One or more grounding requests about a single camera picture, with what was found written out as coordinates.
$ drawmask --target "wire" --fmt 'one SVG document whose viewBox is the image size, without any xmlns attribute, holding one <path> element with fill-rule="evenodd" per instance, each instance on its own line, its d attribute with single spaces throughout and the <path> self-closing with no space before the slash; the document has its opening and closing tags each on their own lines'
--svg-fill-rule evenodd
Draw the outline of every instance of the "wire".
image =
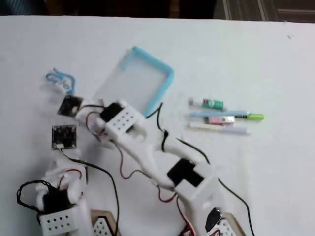
<svg viewBox="0 0 315 236">
<path fill-rule="evenodd" d="M 57 189 L 60 189 L 60 186 L 61 186 L 61 182 L 62 182 L 62 180 L 64 179 L 64 175 L 63 176 L 61 176 L 61 178 L 60 178 L 60 180 L 59 180 L 59 183 L 58 183 L 58 187 L 57 187 Z"/>
<path fill-rule="evenodd" d="M 71 172 L 71 171 L 79 172 L 80 173 L 80 179 L 82 178 L 82 172 L 80 170 L 78 170 L 78 169 L 69 169 L 69 170 L 66 170 L 65 172 Z M 64 175 L 60 178 L 57 189 L 60 189 L 61 182 L 62 182 L 63 179 L 64 179 Z"/>
<path fill-rule="evenodd" d="M 115 234 L 114 236 L 117 236 L 117 232 L 118 232 L 118 222 L 119 222 L 119 200 L 118 200 L 118 193 L 117 193 L 117 188 L 116 188 L 116 184 L 115 184 L 115 181 L 114 181 L 114 178 L 113 176 L 105 169 L 97 166 L 97 165 L 94 165 L 92 163 L 89 163 L 89 162 L 86 162 L 86 161 L 82 161 L 82 160 L 76 160 L 76 159 L 72 159 L 70 158 L 69 156 L 67 156 L 61 149 L 59 149 L 59 151 L 62 153 L 62 155 L 64 155 L 66 158 L 68 158 L 70 161 L 73 161 L 73 162 L 76 162 L 76 163 L 80 163 L 80 164 L 83 164 L 83 165 L 87 165 L 87 166 L 90 166 L 92 168 L 95 168 L 95 169 L 98 169 L 100 171 L 103 171 L 105 172 L 106 174 L 108 174 L 108 176 L 111 178 L 112 180 L 112 183 L 113 183 L 113 187 L 114 187 L 114 191 L 115 191 L 115 197 L 116 197 L 116 202 L 117 202 L 117 220 L 116 220 L 116 229 L 115 229 Z"/>
<path fill-rule="evenodd" d="M 65 172 L 71 172 L 71 171 L 77 171 L 80 173 L 80 179 L 82 178 L 82 172 L 78 169 L 69 169 L 69 170 L 66 170 Z"/>
<path fill-rule="evenodd" d="M 157 111 L 157 127 L 160 131 L 163 131 L 160 124 L 159 124 L 159 115 L 161 113 L 161 109 L 162 109 L 162 106 L 163 106 L 163 103 L 161 102 L 159 108 L 158 108 L 158 111 Z"/>
<path fill-rule="evenodd" d="M 191 223 L 186 219 L 186 217 L 184 216 L 184 214 L 182 213 L 182 211 L 179 207 L 178 199 L 179 199 L 179 197 L 176 198 L 176 205 L 177 205 L 179 214 L 181 215 L 182 219 L 185 221 L 186 225 L 188 225 L 188 227 L 190 228 L 192 236 L 195 236 L 196 234 L 195 234 L 195 231 L 194 231 Z"/>
<path fill-rule="evenodd" d="M 90 116 L 91 114 L 93 114 L 93 113 L 98 113 L 98 114 L 99 114 L 99 112 L 96 112 L 96 111 L 89 112 L 89 113 L 87 114 L 87 116 L 85 117 L 85 126 L 87 127 L 88 131 L 89 131 L 94 137 L 96 137 L 96 139 L 97 139 L 99 142 L 102 142 L 101 139 L 99 138 L 98 134 L 96 134 L 96 133 L 94 133 L 92 130 L 90 130 L 89 125 L 88 125 L 89 116 Z"/>
<path fill-rule="evenodd" d="M 220 230 L 215 230 L 212 234 L 210 234 L 210 236 L 215 236 L 217 233 L 219 233 L 218 236 L 221 235 L 221 231 Z"/>
<path fill-rule="evenodd" d="M 16 201 L 19 205 L 22 205 L 28 209 L 31 209 L 31 210 L 34 210 L 37 212 L 37 214 L 41 214 L 42 212 L 37 208 L 35 207 L 34 205 L 28 205 L 24 202 L 22 202 L 21 200 L 21 195 L 22 195 L 22 189 L 24 187 L 26 187 L 27 185 L 30 185 L 30 184 L 35 184 L 35 183 L 41 183 L 45 186 L 47 186 L 48 188 L 48 191 L 52 190 L 52 189 L 55 189 L 49 182 L 47 181 L 44 181 L 44 180 L 33 180 L 33 181 L 29 181 L 29 182 L 26 182 L 26 183 L 23 183 L 20 188 L 18 189 L 18 191 L 16 192 Z"/>
<path fill-rule="evenodd" d="M 106 108 L 105 106 L 102 106 L 102 105 L 88 104 L 88 105 L 84 105 L 84 106 L 80 107 L 78 112 L 81 111 L 83 108 L 86 108 L 86 107 L 99 107 L 99 108 L 103 108 L 103 109 Z"/>
<path fill-rule="evenodd" d="M 181 143 L 187 145 L 188 147 L 191 147 L 192 149 L 195 149 L 197 152 L 199 152 L 201 155 L 203 155 L 204 158 L 206 159 L 207 163 L 210 164 L 210 161 L 209 161 L 207 155 L 206 155 L 202 150 L 200 150 L 199 148 L 197 148 L 197 147 L 195 147 L 195 146 L 193 146 L 193 145 L 191 145 L 191 144 L 185 142 L 184 140 L 181 140 L 181 139 L 178 139 L 178 138 L 176 138 L 176 139 L 177 139 L 178 141 L 180 141 Z"/>
<path fill-rule="evenodd" d="M 170 203 L 170 202 L 173 201 L 173 199 L 177 196 L 177 194 L 174 193 L 173 196 L 170 197 L 169 199 L 162 199 L 162 197 L 161 197 L 161 188 L 160 188 L 160 186 L 157 186 L 157 188 L 158 188 L 158 199 L 159 199 L 161 202 Z"/>
<path fill-rule="evenodd" d="M 233 194 L 235 197 L 237 197 L 239 200 L 241 200 L 241 201 L 245 204 L 246 209 L 247 209 L 247 216 L 248 216 L 248 221 L 249 221 L 249 224 L 250 224 L 252 236 L 255 236 L 254 230 L 253 230 L 253 228 L 252 228 L 250 207 L 248 206 L 247 202 L 246 202 L 243 198 L 241 198 L 239 195 L 237 195 L 234 191 L 232 191 L 229 187 L 227 187 L 227 186 L 221 181 L 221 179 L 218 178 L 218 180 L 219 180 L 219 183 L 220 183 L 224 188 L 226 188 L 227 191 L 229 191 L 231 194 Z"/>
<path fill-rule="evenodd" d="M 150 118 L 151 116 L 153 116 L 156 112 L 158 112 L 158 110 L 161 109 L 161 107 L 163 106 L 163 103 L 161 102 L 161 104 L 159 105 L 159 107 L 154 111 L 152 112 L 151 114 L 149 114 L 146 119 Z"/>
<path fill-rule="evenodd" d="M 139 172 L 141 174 L 143 174 L 145 177 L 151 179 L 150 176 L 148 176 L 146 173 L 144 173 L 143 171 L 141 170 L 134 170 L 133 172 L 130 173 L 129 176 L 125 177 L 124 174 L 123 174 L 123 163 L 124 163 L 124 154 L 123 154 L 123 151 L 121 150 L 121 148 L 117 145 L 116 142 L 112 141 L 113 144 L 116 146 L 116 148 L 118 149 L 119 153 L 120 153 L 120 157 L 121 157 L 121 161 L 120 161 L 120 166 L 119 166 L 119 171 L 120 171 L 120 175 L 123 179 L 130 179 L 132 177 L 132 175 L 136 172 Z M 169 203 L 171 202 L 175 197 L 176 197 L 176 193 L 170 197 L 169 199 L 163 199 L 161 197 L 161 188 L 160 186 L 156 186 L 158 188 L 158 199 L 161 201 L 161 202 L 164 202 L 164 203 Z"/>
</svg>

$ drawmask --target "black wire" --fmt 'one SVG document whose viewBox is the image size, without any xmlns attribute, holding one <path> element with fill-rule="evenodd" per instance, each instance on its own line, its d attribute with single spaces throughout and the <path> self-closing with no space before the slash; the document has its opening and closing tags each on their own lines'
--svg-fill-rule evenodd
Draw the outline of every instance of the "black wire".
<svg viewBox="0 0 315 236">
<path fill-rule="evenodd" d="M 234 191 L 232 191 L 229 187 L 227 187 L 222 181 L 221 179 L 219 179 L 219 183 L 224 187 L 226 188 L 227 191 L 229 191 L 231 194 L 233 194 L 235 197 L 237 197 L 239 200 L 241 200 L 245 206 L 246 206 L 246 209 L 247 209 L 247 216 L 248 216 L 248 221 L 250 223 L 250 228 L 251 228 L 251 232 L 252 232 L 252 236 L 255 236 L 255 233 L 254 233 L 254 230 L 252 228 L 252 221 L 251 221 L 251 214 L 250 214 L 250 207 L 248 206 L 247 202 L 241 198 L 239 195 L 237 195 Z"/>
<path fill-rule="evenodd" d="M 161 113 L 162 106 L 163 106 L 163 103 L 161 102 L 161 105 L 159 106 L 158 111 L 157 111 L 157 127 L 160 131 L 163 131 L 161 126 L 159 125 L 159 115 Z"/>
<path fill-rule="evenodd" d="M 76 159 L 72 159 L 70 158 L 69 156 L 67 156 L 61 149 L 59 149 L 59 151 L 66 157 L 68 158 L 70 161 L 73 161 L 73 162 L 76 162 L 76 163 L 80 163 L 80 164 L 83 164 L 83 165 L 87 165 L 87 166 L 90 166 L 92 168 L 95 168 L 95 169 L 98 169 L 100 171 L 103 171 L 105 172 L 106 174 L 109 175 L 109 177 L 111 178 L 112 182 L 113 182 L 113 186 L 114 186 L 114 191 L 115 191 L 115 197 L 116 197 L 116 202 L 117 202 L 117 221 L 116 221 L 116 229 L 115 229 L 115 236 L 117 236 L 117 232 L 118 232 L 118 221 L 119 221 L 119 200 L 118 200 L 118 193 L 117 193 L 117 188 L 116 188 L 116 184 L 115 184 L 115 181 L 114 181 L 114 178 L 113 176 L 105 169 L 97 166 L 97 165 L 94 165 L 92 163 L 89 163 L 89 162 L 86 162 L 86 161 L 82 161 L 82 160 L 76 160 Z"/>
<path fill-rule="evenodd" d="M 201 155 L 203 155 L 204 158 L 206 159 L 207 163 L 210 164 L 210 161 L 209 161 L 207 155 L 206 155 L 202 150 L 200 150 L 199 148 L 195 147 L 194 145 L 191 145 L 191 144 L 185 142 L 184 140 L 181 140 L 181 139 L 179 139 L 179 138 L 176 138 L 176 139 L 177 139 L 178 141 L 180 141 L 181 143 L 187 145 L 188 147 L 191 147 L 192 149 L 195 149 L 197 152 L 199 152 Z"/>
<path fill-rule="evenodd" d="M 163 103 L 161 102 L 161 104 L 159 105 L 159 107 L 158 107 L 154 112 L 152 112 L 151 114 L 149 114 L 149 115 L 146 117 L 146 119 L 148 119 L 148 118 L 150 118 L 151 116 L 153 116 L 158 110 L 161 109 L 162 106 L 163 106 Z"/>
<path fill-rule="evenodd" d="M 164 130 L 164 138 L 163 138 L 163 141 L 162 141 L 162 145 L 161 145 L 161 148 L 162 148 L 162 151 L 165 152 L 165 148 L 164 148 L 164 145 L 165 145 L 165 141 L 168 137 L 168 131 L 167 130 Z"/>
<path fill-rule="evenodd" d="M 94 104 L 88 104 L 88 105 L 84 105 L 84 106 L 82 106 L 82 107 L 80 107 L 80 109 L 78 110 L 78 112 L 80 111 L 80 110 L 82 110 L 83 108 L 85 108 L 85 107 L 100 107 L 100 108 L 105 108 L 104 106 L 102 106 L 102 105 L 94 105 Z"/>
<path fill-rule="evenodd" d="M 52 190 L 52 189 L 55 189 L 49 182 L 44 181 L 44 180 L 28 181 L 28 182 L 26 182 L 26 183 L 23 183 L 23 184 L 20 186 L 20 188 L 18 189 L 18 191 L 16 192 L 16 201 L 17 201 L 17 203 L 18 203 L 19 205 L 22 205 L 22 206 L 24 206 L 24 207 L 26 207 L 26 208 L 28 208 L 28 209 L 34 210 L 34 211 L 36 211 L 37 214 L 39 215 L 39 214 L 41 214 L 42 212 L 41 212 L 37 207 L 35 207 L 34 205 L 28 205 L 28 204 L 22 202 L 22 200 L 21 200 L 22 189 L 23 189 L 25 186 L 27 186 L 27 185 L 35 184 L 35 183 L 41 183 L 41 184 L 47 186 L 47 187 L 48 187 L 48 191 L 50 191 L 50 190 Z"/>
</svg>

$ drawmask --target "perforated white plate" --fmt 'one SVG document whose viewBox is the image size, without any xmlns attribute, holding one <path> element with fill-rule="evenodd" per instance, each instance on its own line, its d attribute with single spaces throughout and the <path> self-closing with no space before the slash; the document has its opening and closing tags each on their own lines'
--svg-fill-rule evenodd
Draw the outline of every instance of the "perforated white plate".
<svg viewBox="0 0 315 236">
<path fill-rule="evenodd" d="M 109 225 L 104 218 L 99 218 L 93 226 L 95 236 L 112 236 Z"/>
</svg>

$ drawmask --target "blue pen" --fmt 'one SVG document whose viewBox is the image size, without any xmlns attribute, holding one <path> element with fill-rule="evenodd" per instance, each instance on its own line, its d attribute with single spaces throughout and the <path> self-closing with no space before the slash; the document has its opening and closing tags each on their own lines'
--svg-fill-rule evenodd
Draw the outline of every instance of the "blue pen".
<svg viewBox="0 0 315 236">
<path fill-rule="evenodd" d="M 247 116 L 248 111 L 225 111 L 225 112 L 190 112 L 190 117 L 221 117 L 221 116 Z"/>
</svg>

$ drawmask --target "pen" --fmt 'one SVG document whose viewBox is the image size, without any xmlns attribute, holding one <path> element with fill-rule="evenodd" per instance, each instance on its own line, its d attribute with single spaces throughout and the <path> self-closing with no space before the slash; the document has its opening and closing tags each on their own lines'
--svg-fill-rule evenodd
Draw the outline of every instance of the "pen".
<svg viewBox="0 0 315 236">
<path fill-rule="evenodd" d="M 253 114 L 250 113 L 247 116 L 235 116 L 236 118 L 244 118 L 244 119 L 250 119 L 250 120 L 263 120 L 265 119 L 265 115 L 263 114 Z"/>
<path fill-rule="evenodd" d="M 197 122 L 190 122 L 188 124 L 189 128 L 197 128 L 197 129 L 207 129 L 210 131 L 216 131 L 220 133 L 236 133 L 236 134 L 250 134 L 246 127 L 237 127 L 233 125 L 220 126 L 220 125 L 212 125 L 212 124 L 203 124 Z"/>
<path fill-rule="evenodd" d="M 222 117 L 222 116 L 248 116 L 248 111 L 225 111 L 225 112 L 190 112 L 190 117 Z"/>
<path fill-rule="evenodd" d="M 227 110 L 226 106 L 222 101 L 208 99 L 208 98 L 195 98 L 191 97 L 188 99 L 188 104 L 191 106 L 211 108 L 216 110 Z"/>
</svg>

